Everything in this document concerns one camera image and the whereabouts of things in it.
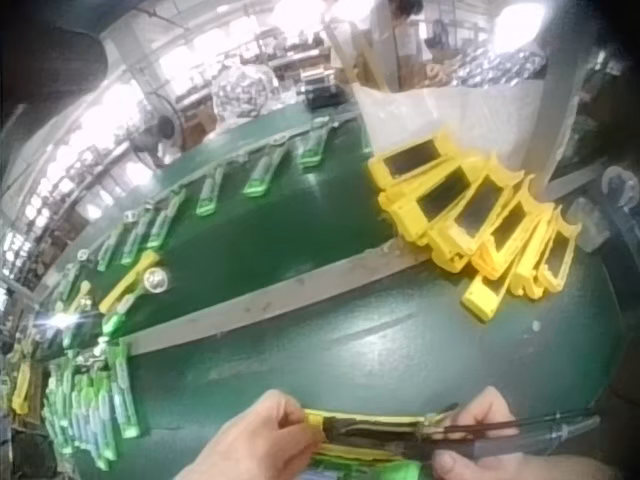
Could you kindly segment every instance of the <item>workbench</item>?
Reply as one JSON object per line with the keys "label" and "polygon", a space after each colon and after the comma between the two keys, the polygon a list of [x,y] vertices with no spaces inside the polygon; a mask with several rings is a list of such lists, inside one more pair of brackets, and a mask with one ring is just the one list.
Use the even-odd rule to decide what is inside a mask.
{"label": "workbench", "polygon": [[[287,108],[270,115],[300,112]],[[360,131],[357,121],[332,131],[315,169],[301,171],[285,159],[262,198],[241,193],[253,161],[235,167],[211,217],[195,215],[202,180],[190,184],[161,252],[173,286],[140,299],[117,336],[144,334],[392,239]],[[177,164],[173,179],[231,147],[220,147],[220,155],[212,145],[188,153],[182,160],[191,163]],[[115,264],[90,273],[96,298],[126,270]],[[121,444],[109,473],[86,452],[76,454],[83,480],[172,478],[269,388],[310,408],[390,415],[464,403],[490,384],[517,416],[580,408],[597,397],[622,347],[620,311],[597,256],[576,252],[560,294],[535,303],[507,295],[486,326],[460,305],[470,279],[470,272],[452,276],[425,261],[244,328],[133,356],[143,436]],[[98,331],[98,322],[87,326],[82,341],[90,344]]]}

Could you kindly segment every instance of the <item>white plastic sheet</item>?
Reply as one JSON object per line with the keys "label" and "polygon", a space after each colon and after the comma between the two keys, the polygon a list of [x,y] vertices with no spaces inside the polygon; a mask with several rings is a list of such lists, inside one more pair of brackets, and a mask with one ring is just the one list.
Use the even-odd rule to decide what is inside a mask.
{"label": "white plastic sheet", "polygon": [[535,124],[541,80],[489,88],[423,88],[385,93],[360,85],[354,93],[376,153],[446,128],[461,147],[496,152],[519,170]]}

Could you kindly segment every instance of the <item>finger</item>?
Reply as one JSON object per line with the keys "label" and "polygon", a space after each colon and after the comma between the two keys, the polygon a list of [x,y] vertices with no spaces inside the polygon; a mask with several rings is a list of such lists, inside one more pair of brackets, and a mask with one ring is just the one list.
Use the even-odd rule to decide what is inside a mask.
{"label": "finger", "polygon": [[285,464],[280,478],[282,480],[292,480],[297,478],[309,466],[311,457],[313,457],[316,450],[316,446],[311,446],[290,459]]}
{"label": "finger", "polygon": [[457,453],[438,450],[433,455],[433,471],[441,480],[489,480],[470,460]]}
{"label": "finger", "polygon": [[298,401],[278,390],[269,390],[251,407],[251,415],[259,420],[273,421],[278,428],[304,422],[304,410]]}
{"label": "finger", "polygon": [[[469,405],[456,415],[455,425],[476,425],[483,423],[499,423],[515,420],[507,401],[494,387],[485,388]],[[487,432],[488,436],[499,437],[517,435],[515,428]]]}
{"label": "finger", "polygon": [[284,464],[307,449],[317,449],[323,440],[321,430],[299,423],[275,433],[271,453]]}

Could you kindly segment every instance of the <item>factory floor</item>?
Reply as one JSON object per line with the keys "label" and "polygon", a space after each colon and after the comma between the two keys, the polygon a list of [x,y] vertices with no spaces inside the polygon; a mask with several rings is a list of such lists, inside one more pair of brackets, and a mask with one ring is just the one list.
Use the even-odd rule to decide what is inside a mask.
{"label": "factory floor", "polygon": [[640,478],[640,337],[629,340],[596,408],[600,428],[566,442],[556,453],[588,456],[619,468],[625,478]]}

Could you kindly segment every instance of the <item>person's left hand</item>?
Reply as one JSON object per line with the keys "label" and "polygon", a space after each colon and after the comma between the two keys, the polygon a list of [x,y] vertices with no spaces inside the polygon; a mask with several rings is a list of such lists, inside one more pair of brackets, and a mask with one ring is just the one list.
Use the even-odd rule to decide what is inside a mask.
{"label": "person's left hand", "polygon": [[295,399],[270,390],[224,425],[177,480],[292,480],[323,440]]}

